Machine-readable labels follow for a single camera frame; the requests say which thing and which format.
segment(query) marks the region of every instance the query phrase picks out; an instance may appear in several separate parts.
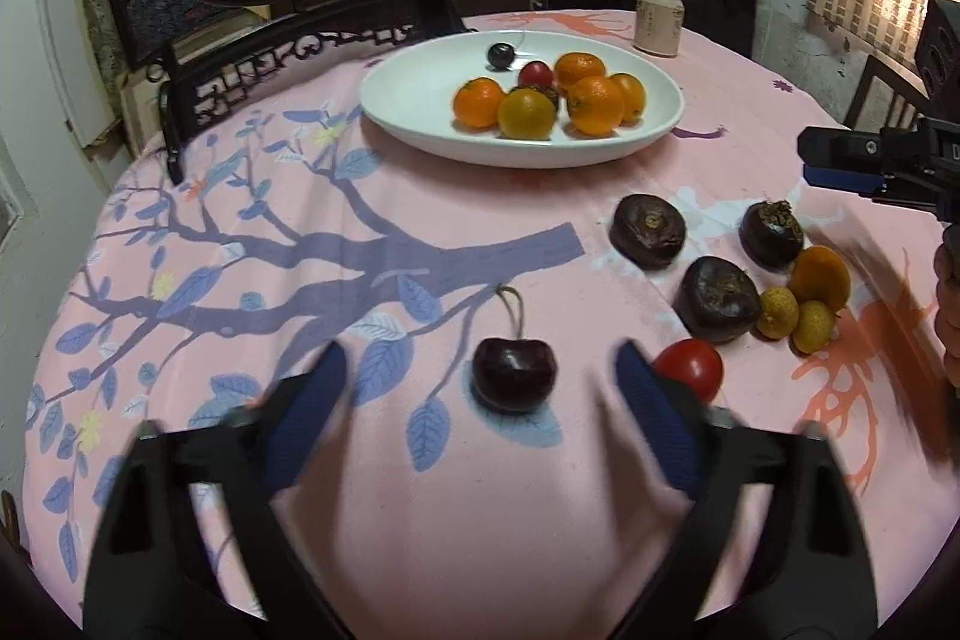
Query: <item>oval plate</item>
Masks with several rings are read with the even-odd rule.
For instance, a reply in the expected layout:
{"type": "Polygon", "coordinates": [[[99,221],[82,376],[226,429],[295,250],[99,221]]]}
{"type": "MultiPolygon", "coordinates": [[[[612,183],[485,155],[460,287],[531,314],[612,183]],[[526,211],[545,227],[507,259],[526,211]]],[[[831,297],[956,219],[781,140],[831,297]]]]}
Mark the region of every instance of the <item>oval plate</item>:
{"type": "Polygon", "coordinates": [[[360,104],[373,122],[407,145],[454,161],[511,169],[566,169],[624,158],[668,134],[683,114],[683,94],[661,68],[612,44],[547,31],[464,33],[402,49],[367,75],[360,104]],[[487,50],[497,42],[517,50],[510,71],[493,71],[487,64],[487,50]],[[504,139],[496,126],[477,132],[455,124],[450,106],[464,83],[488,76],[509,92],[526,64],[544,61],[553,68],[567,52],[592,53],[608,74],[624,71],[639,79],[647,90],[641,121],[608,137],[585,137],[572,129],[562,101],[553,135],[544,142],[504,139]]]}

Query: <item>pink tablecloth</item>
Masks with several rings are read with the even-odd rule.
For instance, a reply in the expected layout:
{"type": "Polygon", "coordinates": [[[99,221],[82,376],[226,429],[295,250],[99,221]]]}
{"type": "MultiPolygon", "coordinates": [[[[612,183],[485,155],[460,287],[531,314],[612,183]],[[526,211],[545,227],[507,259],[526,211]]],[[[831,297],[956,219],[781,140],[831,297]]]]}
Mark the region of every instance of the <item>pink tablecloth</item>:
{"type": "MultiPolygon", "coordinates": [[[[502,15],[479,28],[571,31],[630,47],[632,15],[502,15]]],[[[750,424],[829,424],[856,490],[886,617],[936,557],[960,490],[934,395],[927,215],[808,189],[795,139],[832,121],[775,74],[686,32],[658,60],[686,96],[680,128],[629,159],[562,172],[482,169],[397,143],[357,107],[370,60],[266,98],[190,145],[174,189],[148,154],[122,178],[40,358],[24,504],[37,574],[80,616],[97,518],[133,428],[213,423],[339,335],[349,394],[301,484],[277,502],[335,608],[364,638],[604,638],[656,568],[688,505],[656,477],[613,389],[621,338],[656,354],[685,331],[670,307],[685,266],[739,263],[757,199],[790,199],[808,237],[843,252],[854,292],[839,338],[808,360],[752,336],[722,348],[718,404],[750,424]],[[611,249],[621,197],[685,215],[670,271],[611,249]],[[557,389],[537,415],[481,413],[464,394],[476,343],[508,319],[549,341],[557,389]]],[[[218,511],[197,490],[227,593],[257,610],[218,511]]],[[[709,608],[749,561],[743,514],[709,608]]]]}

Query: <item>cherry stem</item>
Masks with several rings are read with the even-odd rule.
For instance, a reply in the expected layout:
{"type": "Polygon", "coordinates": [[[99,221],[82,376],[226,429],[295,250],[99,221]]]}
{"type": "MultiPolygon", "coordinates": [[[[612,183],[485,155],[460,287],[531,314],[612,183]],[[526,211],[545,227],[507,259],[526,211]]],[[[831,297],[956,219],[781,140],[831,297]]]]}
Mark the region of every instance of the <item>cherry stem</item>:
{"type": "Polygon", "coordinates": [[[526,320],[526,314],[523,311],[523,297],[520,295],[520,292],[515,287],[510,286],[497,286],[496,295],[500,297],[500,301],[503,302],[504,306],[507,308],[507,312],[510,313],[510,319],[514,322],[515,328],[517,329],[517,339],[523,338],[523,326],[526,320]],[[514,308],[510,306],[510,302],[507,301],[506,293],[512,293],[517,297],[518,309],[520,309],[520,318],[514,314],[514,308]]]}

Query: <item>can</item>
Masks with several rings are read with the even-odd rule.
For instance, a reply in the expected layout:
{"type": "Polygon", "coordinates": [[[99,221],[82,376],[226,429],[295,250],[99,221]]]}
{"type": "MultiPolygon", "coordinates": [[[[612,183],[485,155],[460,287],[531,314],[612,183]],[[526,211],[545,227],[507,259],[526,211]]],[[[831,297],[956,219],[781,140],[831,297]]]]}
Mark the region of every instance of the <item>can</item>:
{"type": "Polygon", "coordinates": [[[676,58],[685,14],[683,0],[637,0],[634,47],[651,55],[676,58]]]}

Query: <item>floral tablecloth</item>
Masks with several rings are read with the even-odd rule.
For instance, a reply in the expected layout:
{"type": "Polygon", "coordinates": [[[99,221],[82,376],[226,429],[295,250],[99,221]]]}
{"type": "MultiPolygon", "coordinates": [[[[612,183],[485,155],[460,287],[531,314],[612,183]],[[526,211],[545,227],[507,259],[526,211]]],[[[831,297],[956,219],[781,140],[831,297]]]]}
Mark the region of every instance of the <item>floral tablecloth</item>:
{"type": "MultiPolygon", "coordinates": [[[[632,17],[472,24],[630,47],[632,17]]],[[[275,506],[356,635],[605,638],[688,509],[616,394],[613,349],[630,336],[656,355],[685,336],[670,303],[700,255],[739,263],[761,289],[781,283],[736,236],[767,197],[789,199],[808,237],[846,256],[853,299],[816,356],[749,335],[724,346],[717,404],[757,427],[829,426],[889,615],[960,511],[931,328],[936,221],[808,189],[795,140],[829,117],[688,31],[679,58],[656,62],[685,93],[680,127],[631,158],[559,172],[465,166],[393,140],[357,106],[382,57],[341,58],[208,130],[179,189],[148,152],[109,197],[27,410],[32,558],[64,609],[80,618],[98,515],[140,421],[213,424],[339,338],[349,387],[275,506]],[[643,274],[611,248],[613,207],[630,193],[664,196],[685,216],[689,239],[669,271],[643,274]],[[521,418],[484,413],[466,392],[474,346],[509,329],[493,297],[508,281],[526,299],[529,335],[560,365],[549,404],[521,418]]],[[[216,489],[195,493],[229,598],[256,612],[216,489]]],[[[762,499],[749,498],[709,610],[736,593],[762,499]]]]}

